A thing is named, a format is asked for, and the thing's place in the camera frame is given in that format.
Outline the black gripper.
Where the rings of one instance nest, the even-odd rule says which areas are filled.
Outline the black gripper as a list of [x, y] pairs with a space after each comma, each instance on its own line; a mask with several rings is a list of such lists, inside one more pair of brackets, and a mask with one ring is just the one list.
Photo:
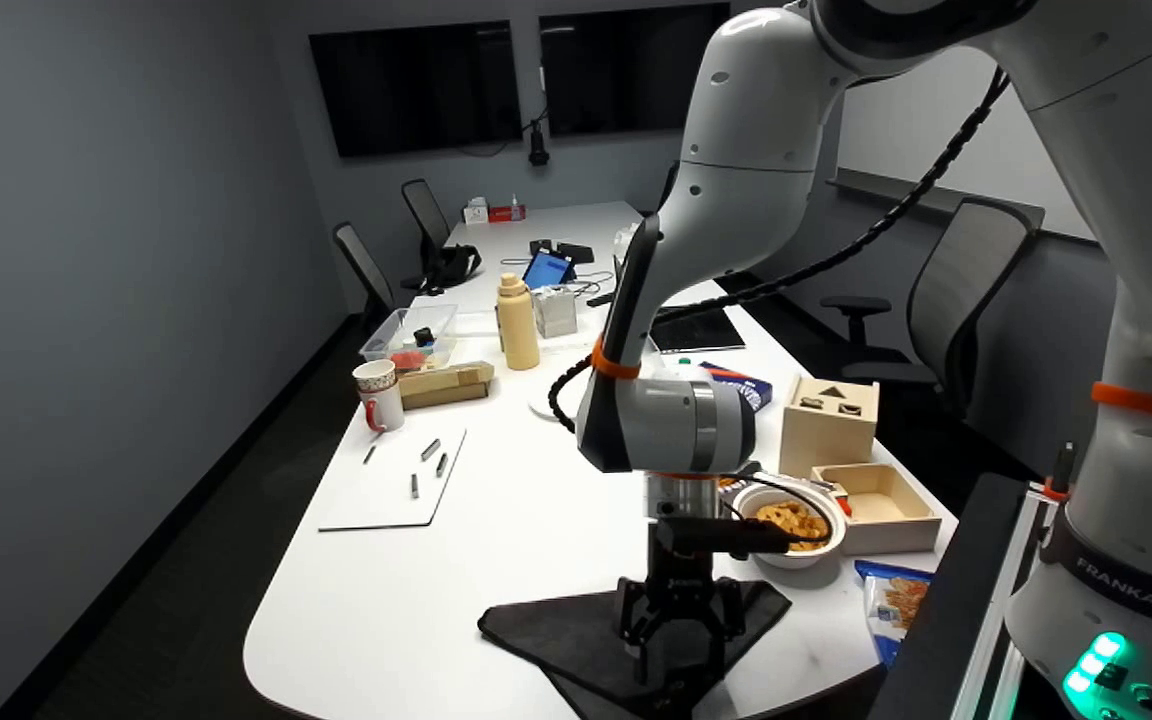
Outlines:
[[649, 575], [621, 583], [617, 635], [638, 655], [724, 655], [764, 635], [786, 600], [769, 581], [726, 581], [713, 555], [774, 550], [786, 537], [754, 521], [664, 517], [649, 528]]

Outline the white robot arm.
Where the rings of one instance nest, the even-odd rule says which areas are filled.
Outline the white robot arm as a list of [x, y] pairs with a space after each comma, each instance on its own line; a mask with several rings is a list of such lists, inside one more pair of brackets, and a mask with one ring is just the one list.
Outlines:
[[602, 470], [685, 475], [750, 456], [738, 397], [638, 374], [654, 306], [791, 240], [832, 102], [950, 43], [1012, 79], [1115, 270], [1094, 428], [1009, 635], [1071, 712], [1152, 720], [1152, 0], [794, 0], [724, 20], [674, 183], [632, 234], [592, 349], [578, 452]]

